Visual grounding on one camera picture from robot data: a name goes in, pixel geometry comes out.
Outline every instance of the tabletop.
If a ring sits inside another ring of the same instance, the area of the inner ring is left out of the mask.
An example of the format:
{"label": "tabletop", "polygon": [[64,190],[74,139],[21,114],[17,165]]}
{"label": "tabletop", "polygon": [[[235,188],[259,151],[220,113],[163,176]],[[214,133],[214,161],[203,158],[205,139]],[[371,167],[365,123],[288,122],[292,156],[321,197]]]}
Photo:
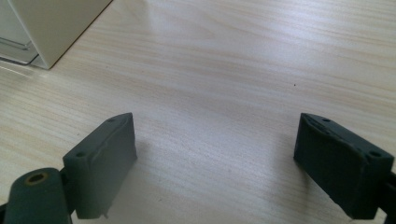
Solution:
{"label": "tabletop", "polygon": [[394,1],[114,0],[49,71],[0,74],[0,203],[132,112],[138,160],[109,219],[74,223],[385,218],[352,220],[293,150],[306,112],[396,155]]}

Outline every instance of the wood grain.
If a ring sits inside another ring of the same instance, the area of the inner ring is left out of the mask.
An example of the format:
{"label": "wood grain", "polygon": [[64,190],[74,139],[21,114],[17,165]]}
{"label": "wood grain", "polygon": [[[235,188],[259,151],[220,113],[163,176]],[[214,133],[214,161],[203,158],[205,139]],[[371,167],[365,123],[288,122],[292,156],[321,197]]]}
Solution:
{"label": "wood grain", "polygon": [[0,203],[131,111],[139,159],[110,219],[74,223],[382,223],[292,154],[308,112],[396,155],[395,31],[394,1],[114,0],[50,71],[0,63]]}

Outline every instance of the mounting hole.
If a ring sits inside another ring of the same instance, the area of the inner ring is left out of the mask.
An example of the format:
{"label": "mounting hole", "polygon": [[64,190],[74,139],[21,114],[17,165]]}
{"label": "mounting hole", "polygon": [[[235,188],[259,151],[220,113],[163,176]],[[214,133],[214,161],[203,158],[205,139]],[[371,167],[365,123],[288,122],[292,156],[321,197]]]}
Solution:
{"label": "mounting hole", "polygon": [[381,154],[379,154],[378,152],[370,151],[369,153],[370,153],[371,156],[381,157]]}
{"label": "mounting hole", "polygon": [[25,184],[29,186],[39,184],[44,180],[46,180],[48,176],[49,175],[47,173],[38,173],[38,174],[30,175],[29,177],[26,178]]}
{"label": "mounting hole", "polygon": [[84,152],[79,152],[76,156],[77,157],[85,157],[85,153]]}

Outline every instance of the black plastic piece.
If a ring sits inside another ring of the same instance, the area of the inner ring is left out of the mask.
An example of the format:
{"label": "black plastic piece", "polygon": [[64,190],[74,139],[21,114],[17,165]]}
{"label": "black plastic piece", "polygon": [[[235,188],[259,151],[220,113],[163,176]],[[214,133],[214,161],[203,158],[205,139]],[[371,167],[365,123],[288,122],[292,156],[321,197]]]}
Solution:
{"label": "black plastic piece", "polygon": [[136,157],[132,113],[106,120],[64,156],[64,168],[35,170],[17,179],[0,224],[69,224],[106,216]]}
{"label": "black plastic piece", "polygon": [[0,205],[0,224],[4,223],[4,218],[6,217],[7,204]]}
{"label": "black plastic piece", "polygon": [[393,157],[388,152],[334,121],[302,114],[294,159],[347,215],[375,217],[391,175]]}
{"label": "black plastic piece", "polygon": [[131,113],[108,119],[64,156],[78,218],[107,213],[136,158]]}
{"label": "black plastic piece", "polygon": [[45,168],[18,178],[11,187],[5,223],[71,224],[59,172]]}
{"label": "black plastic piece", "polygon": [[388,214],[387,221],[396,223],[396,174],[391,174],[381,189],[379,207]]}

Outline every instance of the round hole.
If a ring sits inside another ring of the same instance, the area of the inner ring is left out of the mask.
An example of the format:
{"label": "round hole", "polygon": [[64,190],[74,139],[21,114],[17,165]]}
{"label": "round hole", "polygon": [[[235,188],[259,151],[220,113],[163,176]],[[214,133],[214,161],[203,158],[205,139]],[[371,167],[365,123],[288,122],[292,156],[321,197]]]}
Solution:
{"label": "round hole", "polygon": [[381,154],[379,154],[378,152],[370,151],[369,153],[374,157],[381,157]]}
{"label": "round hole", "polygon": [[33,174],[26,178],[25,184],[30,186],[36,185],[46,180],[47,177],[48,177],[47,173]]}
{"label": "round hole", "polygon": [[84,157],[84,156],[85,156],[85,153],[79,152],[76,156],[77,156],[77,157]]}

